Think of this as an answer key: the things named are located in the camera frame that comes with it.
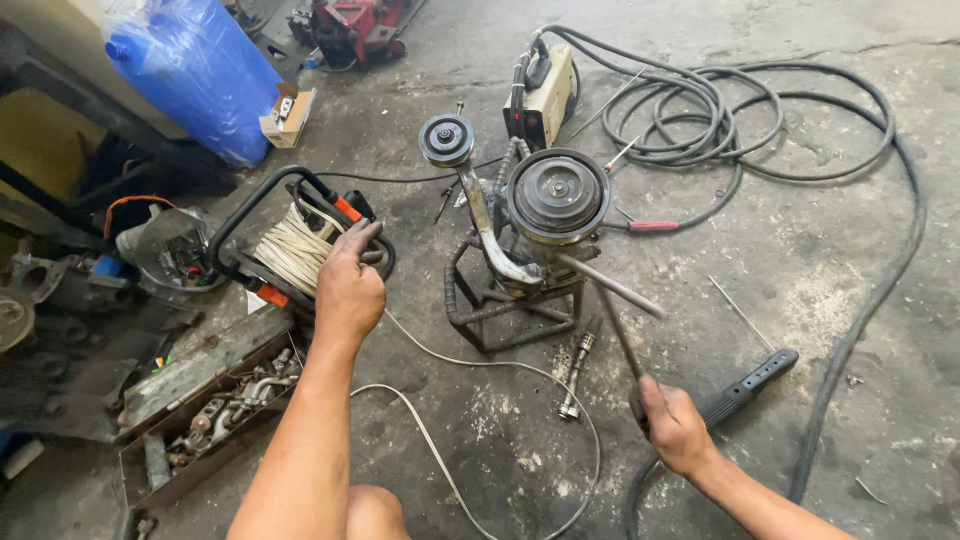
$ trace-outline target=hand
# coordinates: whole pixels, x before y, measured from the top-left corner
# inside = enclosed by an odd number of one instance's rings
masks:
[[[317,279],[317,335],[357,347],[383,315],[387,293],[368,264],[382,254],[364,254],[383,224],[362,219],[341,234]]]
[[[697,407],[680,388],[644,375],[630,393],[630,409],[657,455],[678,475],[690,479],[722,458]]]

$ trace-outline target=orange wire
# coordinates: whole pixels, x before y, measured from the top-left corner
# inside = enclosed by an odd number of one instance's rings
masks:
[[[110,238],[110,224],[113,222],[113,209],[129,203],[130,201],[156,201],[158,203],[166,203],[170,205],[170,208],[175,209],[177,205],[171,203],[170,201],[163,199],[161,197],[155,197],[153,195],[135,195],[133,197],[124,197],[123,199],[114,201],[110,208],[107,209],[107,222],[104,223],[104,238]]]

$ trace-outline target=forearm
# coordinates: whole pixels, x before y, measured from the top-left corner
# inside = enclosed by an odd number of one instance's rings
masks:
[[[853,539],[767,489],[719,453],[689,479],[758,540]]]
[[[344,538],[349,387],[359,342],[317,332],[303,376],[230,529],[230,540]]]

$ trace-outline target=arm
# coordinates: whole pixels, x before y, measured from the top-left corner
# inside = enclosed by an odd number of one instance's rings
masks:
[[[386,304],[383,281],[361,254],[382,229],[367,220],[354,225],[321,270],[317,328],[303,376],[229,540],[346,537],[353,361]]]
[[[720,454],[690,396],[644,376],[630,398],[642,409],[644,430],[657,455],[759,540],[853,540],[803,508],[747,476]]]

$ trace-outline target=blue plastic bag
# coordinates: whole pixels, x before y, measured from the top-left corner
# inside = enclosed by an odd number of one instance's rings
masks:
[[[107,55],[147,101],[226,162],[263,161],[281,79],[220,0],[121,0],[107,18]]]

